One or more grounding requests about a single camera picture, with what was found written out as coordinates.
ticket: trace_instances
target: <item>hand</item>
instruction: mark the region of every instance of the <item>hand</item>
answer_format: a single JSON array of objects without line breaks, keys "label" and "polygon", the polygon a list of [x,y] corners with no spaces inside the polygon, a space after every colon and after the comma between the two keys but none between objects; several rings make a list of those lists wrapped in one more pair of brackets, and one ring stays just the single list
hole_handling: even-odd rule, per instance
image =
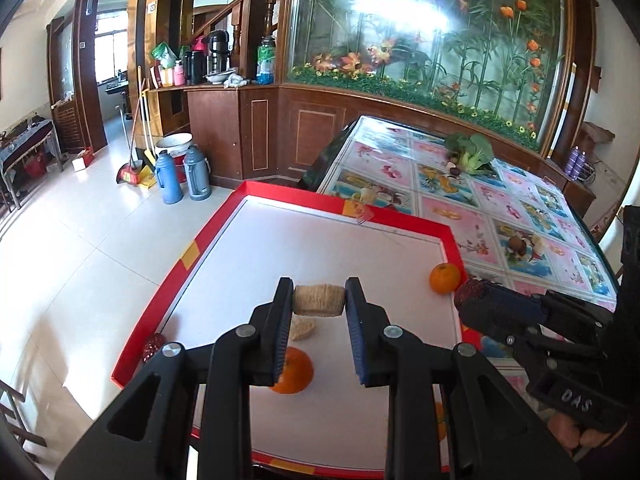
[{"label": "hand", "polygon": [[618,430],[613,438],[609,438],[611,436],[610,433],[600,433],[593,428],[589,428],[588,430],[585,430],[582,434],[580,434],[578,423],[575,420],[573,420],[570,416],[565,415],[564,413],[556,412],[549,419],[547,427],[551,434],[556,437],[562,447],[564,447],[566,452],[570,456],[573,456],[573,450],[578,446],[599,447],[603,442],[606,442],[604,447],[607,447],[614,440],[616,440],[623,431],[625,431],[626,423],[624,426],[622,426],[622,428]]}]

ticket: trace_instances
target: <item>purple bottle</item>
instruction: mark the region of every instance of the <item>purple bottle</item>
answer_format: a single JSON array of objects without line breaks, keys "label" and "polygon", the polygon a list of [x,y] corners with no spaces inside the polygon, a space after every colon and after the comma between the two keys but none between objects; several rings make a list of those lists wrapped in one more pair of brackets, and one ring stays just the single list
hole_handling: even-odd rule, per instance
[{"label": "purple bottle", "polygon": [[566,176],[571,177],[571,170],[575,166],[575,161],[578,160],[578,155],[580,155],[580,150],[578,150],[578,146],[574,146],[571,153],[569,153],[569,160],[566,162],[563,170]]},{"label": "purple bottle", "polygon": [[570,175],[571,180],[576,180],[578,178],[578,176],[580,175],[580,172],[582,171],[582,168],[584,167],[584,163],[586,160],[587,160],[587,157],[584,152],[578,155],[578,159],[575,161],[575,166],[571,170],[571,175]]}]

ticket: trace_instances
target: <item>aquarium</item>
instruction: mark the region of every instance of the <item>aquarium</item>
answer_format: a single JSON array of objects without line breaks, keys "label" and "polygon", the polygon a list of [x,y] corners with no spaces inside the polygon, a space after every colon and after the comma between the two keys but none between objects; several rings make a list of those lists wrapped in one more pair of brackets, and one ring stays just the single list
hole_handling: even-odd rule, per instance
[{"label": "aquarium", "polygon": [[288,81],[424,106],[540,149],[564,0],[292,1]]}]

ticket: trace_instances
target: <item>orange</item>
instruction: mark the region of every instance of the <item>orange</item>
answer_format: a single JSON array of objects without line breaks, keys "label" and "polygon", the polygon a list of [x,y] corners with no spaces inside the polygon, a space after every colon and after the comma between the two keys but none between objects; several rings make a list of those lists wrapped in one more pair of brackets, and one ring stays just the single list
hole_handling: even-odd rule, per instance
[{"label": "orange", "polygon": [[454,264],[439,264],[429,275],[431,290],[438,294],[449,294],[458,288],[462,276]]},{"label": "orange", "polygon": [[271,390],[279,394],[296,394],[304,390],[314,378],[314,366],[309,356],[293,346],[287,347],[284,368]]}]

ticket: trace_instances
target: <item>wooden chair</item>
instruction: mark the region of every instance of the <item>wooden chair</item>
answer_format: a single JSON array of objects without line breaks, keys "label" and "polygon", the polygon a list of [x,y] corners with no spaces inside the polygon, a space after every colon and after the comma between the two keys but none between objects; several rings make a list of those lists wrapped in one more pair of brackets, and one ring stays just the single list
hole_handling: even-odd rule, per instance
[{"label": "wooden chair", "polygon": [[[24,446],[24,443],[28,441],[33,442],[34,444],[38,444],[38,446],[47,447],[47,441],[44,440],[41,436],[28,431],[24,425],[22,417],[20,416],[20,412],[18,411],[18,407],[16,406],[15,401],[18,400],[19,402],[24,402],[24,395],[17,390],[14,390],[8,384],[0,381],[0,400],[2,400],[2,396],[4,396],[4,394],[7,394],[11,407],[9,408],[4,404],[0,404],[0,415],[2,415],[4,423],[6,424],[9,431],[16,437],[18,443],[20,443],[21,446]],[[17,425],[10,422],[10,418],[13,419],[17,423]],[[38,461],[38,458],[33,453],[26,453],[34,462]]]}]

